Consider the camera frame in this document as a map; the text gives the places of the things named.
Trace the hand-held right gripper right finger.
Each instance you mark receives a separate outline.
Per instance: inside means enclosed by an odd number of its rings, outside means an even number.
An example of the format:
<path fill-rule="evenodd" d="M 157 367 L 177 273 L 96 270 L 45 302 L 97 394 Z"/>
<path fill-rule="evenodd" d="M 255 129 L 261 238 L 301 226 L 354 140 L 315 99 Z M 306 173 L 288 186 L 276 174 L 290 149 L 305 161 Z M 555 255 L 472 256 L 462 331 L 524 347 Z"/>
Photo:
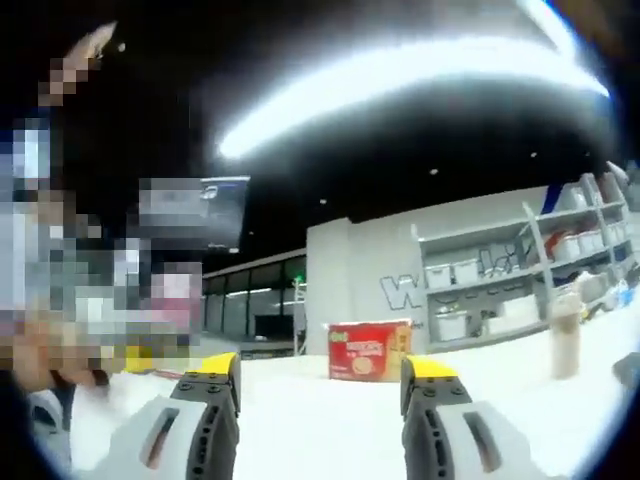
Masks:
<path fill-rule="evenodd" d="M 457 372 L 422 355 L 402 360 L 400 412 L 408 480 L 543 479 L 529 443 Z"/>

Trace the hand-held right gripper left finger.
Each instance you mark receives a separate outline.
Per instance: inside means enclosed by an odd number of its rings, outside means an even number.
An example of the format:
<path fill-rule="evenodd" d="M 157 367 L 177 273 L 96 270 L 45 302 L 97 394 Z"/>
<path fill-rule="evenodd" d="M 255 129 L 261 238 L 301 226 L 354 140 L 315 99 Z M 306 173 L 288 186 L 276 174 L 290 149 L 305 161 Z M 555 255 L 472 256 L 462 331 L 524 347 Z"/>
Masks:
<path fill-rule="evenodd" d="M 99 479 L 231 480 L 240 434 L 241 364 L 214 355 L 114 432 Z"/>

